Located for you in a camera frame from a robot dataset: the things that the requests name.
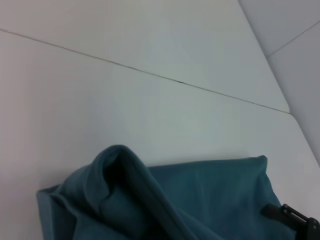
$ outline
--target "white wall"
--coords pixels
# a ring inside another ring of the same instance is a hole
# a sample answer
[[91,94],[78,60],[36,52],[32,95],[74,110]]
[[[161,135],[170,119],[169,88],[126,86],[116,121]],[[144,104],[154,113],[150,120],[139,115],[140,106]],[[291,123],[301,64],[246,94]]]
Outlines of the white wall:
[[239,1],[319,162],[320,1]]

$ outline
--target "teal fabric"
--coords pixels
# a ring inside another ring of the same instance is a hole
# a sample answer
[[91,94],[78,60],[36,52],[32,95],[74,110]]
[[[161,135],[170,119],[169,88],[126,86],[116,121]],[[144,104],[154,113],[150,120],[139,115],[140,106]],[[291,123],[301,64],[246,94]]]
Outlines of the teal fabric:
[[101,152],[37,193],[45,240],[293,240],[260,215],[280,205],[265,156],[146,168],[127,147]]

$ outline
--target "teal cloth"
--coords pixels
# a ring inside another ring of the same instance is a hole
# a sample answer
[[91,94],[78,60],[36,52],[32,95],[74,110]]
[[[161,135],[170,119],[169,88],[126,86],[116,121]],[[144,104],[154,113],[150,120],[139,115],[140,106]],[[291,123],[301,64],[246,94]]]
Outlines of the teal cloth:
[[293,240],[265,156],[147,168],[122,145],[37,193],[45,240]]

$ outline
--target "teal bag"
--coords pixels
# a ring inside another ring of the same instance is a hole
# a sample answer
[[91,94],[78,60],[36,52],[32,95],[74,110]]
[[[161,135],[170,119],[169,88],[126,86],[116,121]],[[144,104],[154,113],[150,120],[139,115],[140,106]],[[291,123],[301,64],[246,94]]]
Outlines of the teal bag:
[[37,193],[45,240],[293,240],[265,156],[145,167],[115,145]]

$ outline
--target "white surface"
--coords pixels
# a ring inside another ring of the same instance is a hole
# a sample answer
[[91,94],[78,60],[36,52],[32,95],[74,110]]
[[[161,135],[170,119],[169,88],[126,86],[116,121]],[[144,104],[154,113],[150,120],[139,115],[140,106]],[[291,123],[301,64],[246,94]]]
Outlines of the white surface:
[[283,112],[0,32],[0,234],[41,239],[36,191],[113,144],[146,164],[266,155],[280,201],[320,219],[320,168]]
[[0,28],[289,112],[236,0],[2,0]]
[[269,59],[292,114],[320,160],[320,24]]
[[319,0],[239,2],[266,56],[320,21]]

